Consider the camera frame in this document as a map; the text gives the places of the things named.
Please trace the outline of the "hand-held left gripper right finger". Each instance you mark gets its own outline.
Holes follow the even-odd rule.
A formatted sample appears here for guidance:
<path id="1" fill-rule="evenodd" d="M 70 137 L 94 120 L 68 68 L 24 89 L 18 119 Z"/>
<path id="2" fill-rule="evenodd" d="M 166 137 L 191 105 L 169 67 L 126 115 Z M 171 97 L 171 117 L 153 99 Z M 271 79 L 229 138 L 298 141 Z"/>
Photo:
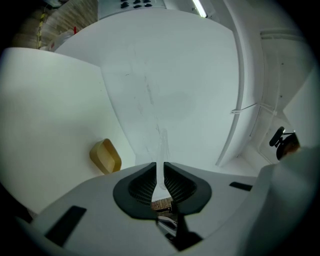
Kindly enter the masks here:
<path id="1" fill-rule="evenodd" d="M 202 239 L 220 228 L 240 207 L 256 177 L 219 173 L 165 162 L 164 184 L 178 216 L 178 233 Z"/>

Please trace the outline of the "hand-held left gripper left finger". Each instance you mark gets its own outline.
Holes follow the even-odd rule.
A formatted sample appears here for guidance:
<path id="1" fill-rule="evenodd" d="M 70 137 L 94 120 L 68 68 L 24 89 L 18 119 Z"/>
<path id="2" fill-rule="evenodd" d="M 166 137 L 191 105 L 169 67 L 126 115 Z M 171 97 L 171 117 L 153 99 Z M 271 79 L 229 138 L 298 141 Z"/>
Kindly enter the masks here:
<path id="1" fill-rule="evenodd" d="M 18 218 L 18 226 L 37 256 L 173 256 L 178 251 L 156 220 L 130 217 L 113 196 L 119 181 L 155 167 L 142 164 L 84 181 L 33 222 Z"/>

